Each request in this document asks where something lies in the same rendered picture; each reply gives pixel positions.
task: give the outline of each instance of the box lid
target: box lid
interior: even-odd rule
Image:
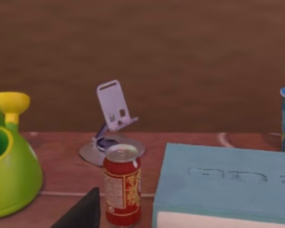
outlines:
[[[285,153],[168,143],[157,203],[285,218]]]

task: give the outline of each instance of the can label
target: can label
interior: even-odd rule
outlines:
[[[116,216],[128,216],[140,208],[141,169],[125,175],[109,173],[104,169],[106,210]]]

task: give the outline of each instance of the green watering can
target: green watering can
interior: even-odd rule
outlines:
[[[18,133],[19,115],[29,101],[23,93],[0,93],[0,217],[28,205],[42,185],[37,157]]]

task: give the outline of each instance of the brown wall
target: brown wall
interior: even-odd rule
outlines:
[[[129,131],[279,131],[285,0],[0,0],[0,91],[31,96],[22,130],[96,131],[111,79]]]

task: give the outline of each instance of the tabletop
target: tabletop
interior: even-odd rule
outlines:
[[[23,210],[0,218],[0,228],[49,228],[93,187],[104,192],[102,169],[82,160],[81,146],[95,133],[23,133],[35,150],[44,173],[44,184],[36,199]],[[124,133],[146,146],[142,156],[142,220],[138,227],[150,228],[152,203],[160,175],[166,143],[225,146],[269,151],[281,150],[279,134],[261,133]],[[101,228],[109,228],[101,197]]]

